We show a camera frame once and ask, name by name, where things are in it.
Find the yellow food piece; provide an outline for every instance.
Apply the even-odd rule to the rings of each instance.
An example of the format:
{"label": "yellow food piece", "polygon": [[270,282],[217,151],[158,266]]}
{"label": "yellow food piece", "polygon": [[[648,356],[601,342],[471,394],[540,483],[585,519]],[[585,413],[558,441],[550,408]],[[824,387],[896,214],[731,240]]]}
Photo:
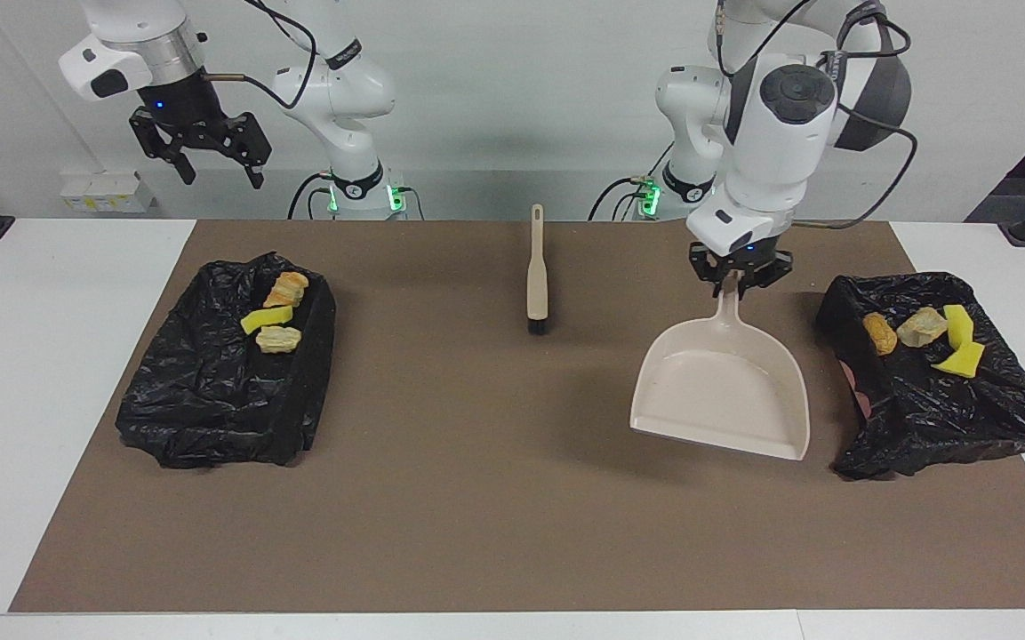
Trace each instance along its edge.
{"label": "yellow food piece", "polygon": [[295,309],[292,307],[277,307],[274,309],[259,309],[248,313],[239,323],[244,327],[244,333],[251,335],[259,327],[266,327],[269,324],[289,323],[295,317]]}
{"label": "yellow food piece", "polygon": [[947,317],[947,341],[954,351],[975,341],[975,320],[961,304],[944,305],[942,315]]}
{"label": "yellow food piece", "polygon": [[263,327],[255,336],[255,344],[263,353],[290,353],[301,339],[301,331],[292,327]]}
{"label": "yellow food piece", "polygon": [[868,335],[874,344],[874,352],[877,356],[887,356],[895,351],[899,338],[895,335],[895,331],[891,328],[886,317],[879,313],[868,313],[864,316],[864,328],[867,329]]}
{"label": "yellow food piece", "polygon": [[291,307],[298,307],[302,303],[302,295],[310,284],[311,281],[305,279],[305,276],[301,275],[301,273],[284,271],[280,273],[276,284],[272,287],[272,292],[270,292],[268,299],[263,303],[263,307],[284,307],[284,305],[288,304]]}
{"label": "yellow food piece", "polygon": [[895,329],[900,342],[914,348],[933,344],[944,332],[947,332],[947,319],[940,316],[934,307],[924,307],[916,311],[914,316],[908,317],[906,323]]}
{"label": "yellow food piece", "polygon": [[954,373],[956,376],[973,377],[979,373],[979,361],[982,360],[982,353],[985,351],[983,345],[970,342],[965,344],[954,353],[939,364],[932,364],[932,367],[944,373]]}

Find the black plastic bag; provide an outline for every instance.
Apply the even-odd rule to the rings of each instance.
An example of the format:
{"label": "black plastic bag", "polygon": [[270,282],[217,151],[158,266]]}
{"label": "black plastic bag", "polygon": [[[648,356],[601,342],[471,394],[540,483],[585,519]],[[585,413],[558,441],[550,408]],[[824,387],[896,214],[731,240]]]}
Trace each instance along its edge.
{"label": "black plastic bag", "polygon": [[[293,353],[261,353],[241,317],[263,305],[279,273],[310,280]],[[334,296],[324,277],[274,252],[200,268],[156,333],[117,413],[127,446],[162,467],[256,461],[285,465],[309,450],[330,381]]]}
{"label": "black plastic bag", "polygon": [[[946,336],[922,349],[900,344],[889,356],[876,356],[864,316],[881,313],[898,327],[922,307],[942,311],[946,304],[963,305],[975,320],[975,341],[985,346],[978,376],[931,367],[954,353]],[[856,440],[833,465],[837,474],[910,477],[938,463],[1025,452],[1025,371],[970,284],[950,273],[840,276],[828,287],[816,323],[845,364],[861,413]]]}

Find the dustpan handle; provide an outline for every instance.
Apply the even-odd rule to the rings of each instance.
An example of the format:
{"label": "dustpan handle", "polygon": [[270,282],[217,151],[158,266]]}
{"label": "dustpan handle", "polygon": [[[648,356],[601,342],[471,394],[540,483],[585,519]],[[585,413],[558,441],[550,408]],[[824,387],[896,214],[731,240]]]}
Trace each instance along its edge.
{"label": "dustpan handle", "polygon": [[740,292],[737,290],[737,281],[740,280],[740,271],[731,271],[727,279],[722,281],[722,295],[719,295],[719,312],[716,319],[725,320],[727,323],[740,323],[740,315],[737,313],[737,304],[740,302]]}

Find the white table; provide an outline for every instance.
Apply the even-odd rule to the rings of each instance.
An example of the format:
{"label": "white table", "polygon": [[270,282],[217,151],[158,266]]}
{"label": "white table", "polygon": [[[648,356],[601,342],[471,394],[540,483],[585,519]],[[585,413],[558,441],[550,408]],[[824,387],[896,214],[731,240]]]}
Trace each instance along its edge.
{"label": "white table", "polygon": [[[0,242],[0,637],[1025,637],[1025,610],[5,615],[192,227],[19,219]],[[1025,250],[991,226],[895,232],[916,269],[975,286],[1025,367]]]}

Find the yellow sponge piece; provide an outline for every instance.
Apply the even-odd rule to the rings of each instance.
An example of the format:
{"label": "yellow sponge piece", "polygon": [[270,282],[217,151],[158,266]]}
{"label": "yellow sponge piece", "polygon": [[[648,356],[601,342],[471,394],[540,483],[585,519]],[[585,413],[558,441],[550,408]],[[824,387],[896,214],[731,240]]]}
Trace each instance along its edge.
{"label": "yellow sponge piece", "polygon": [[954,351],[975,341],[975,320],[971,320],[967,308],[961,304],[947,304],[943,305],[942,313],[947,317],[947,339]]}
{"label": "yellow sponge piece", "polygon": [[295,317],[295,308],[273,307],[248,313],[239,323],[241,327],[244,327],[244,333],[250,336],[259,327],[268,327],[270,324],[289,323],[292,317]]}
{"label": "yellow sponge piece", "polygon": [[954,373],[956,376],[973,377],[979,373],[979,361],[982,360],[984,346],[971,342],[963,344],[951,357],[932,367],[944,373]]}

